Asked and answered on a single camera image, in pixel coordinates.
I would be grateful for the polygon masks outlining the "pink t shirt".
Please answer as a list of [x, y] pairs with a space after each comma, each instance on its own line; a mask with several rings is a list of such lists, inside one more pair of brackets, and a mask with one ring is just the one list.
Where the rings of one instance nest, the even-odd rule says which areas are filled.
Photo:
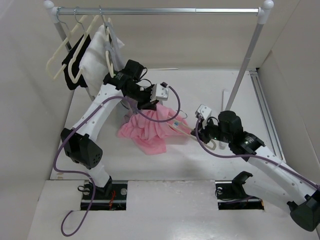
[[117, 137], [131, 139], [146, 155], [159, 155], [167, 152], [165, 139], [171, 137], [186, 138], [189, 126], [182, 116], [178, 115], [169, 122], [153, 122], [141, 114], [132, 115], [117, 132]]

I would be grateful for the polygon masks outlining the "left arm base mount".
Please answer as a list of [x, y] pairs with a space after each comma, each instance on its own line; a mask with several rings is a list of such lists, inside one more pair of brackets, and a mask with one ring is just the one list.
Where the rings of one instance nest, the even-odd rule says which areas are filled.
[[[81, 192], [80, 209], [87, 210], [93, 195], [93, 186], [89, 181], [79, 185], [77, 190]], [[125, 211], [127, 208], [128, 181], [113, 181], [112, 187], [107, 196], [97, 188], [91, 211]]]

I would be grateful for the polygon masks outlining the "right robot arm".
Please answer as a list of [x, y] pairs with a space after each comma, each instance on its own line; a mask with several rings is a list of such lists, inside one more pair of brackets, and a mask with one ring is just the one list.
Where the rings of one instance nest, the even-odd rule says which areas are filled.
[[277, 186], [254, 180], [253, 174], [242, 172], [233, 179], [232, 193], [245, 198], [264, 199], [287, 212], [302, 229], [312, 232], [320, 224], [320, 186], [289, 167], [275, 156], [256, 135], [244, 130], [235, 112], [225, 110], [215, 118], [207, 106], [195, 112], [196, 126], [191, 132], [207, 152], [211, 140], [226, 143], [233, 153], [230, 158], [242, 158], [272, 179]]

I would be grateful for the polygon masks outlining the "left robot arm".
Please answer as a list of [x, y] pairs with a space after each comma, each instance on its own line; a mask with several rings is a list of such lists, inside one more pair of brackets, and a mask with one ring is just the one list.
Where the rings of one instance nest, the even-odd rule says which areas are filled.
[[88, 120], [83, 126], [80, 122], [73, 125], [77, 131], [73, 136], [70, 129], [64, 128], [60, 134], [64, 145], [65, 154], [76, 164], [86, 168], [92, 177], [88, 188], [94, 191], [100, 198], [107, 198], [112, 191], [112, 178], [106, 173], [101, 159], [103, 150], [96, 144], [99, 132], [109, 117], [112, 110], [124, 97], [133, 100], [138, 110], [156, 110], [157, 100], [152, 101], [154, 86], [146, 88], [139, 86], [146, 67], [134, 60], [128, 60], [125, 67], [114, 71], [114, 75], [107, 74], [102, 82], [100, 90], [82, 116]]

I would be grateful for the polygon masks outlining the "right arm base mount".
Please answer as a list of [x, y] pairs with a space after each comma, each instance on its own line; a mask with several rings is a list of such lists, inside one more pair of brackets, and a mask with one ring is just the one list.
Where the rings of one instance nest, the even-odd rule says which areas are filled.
[[255, 196], [248, 195], [243, 185], [253, 175], [242, 171], [232, 180], [215, 181], [215, 196], [217, 206], [222, 210], [264, 210], [263, 201]]

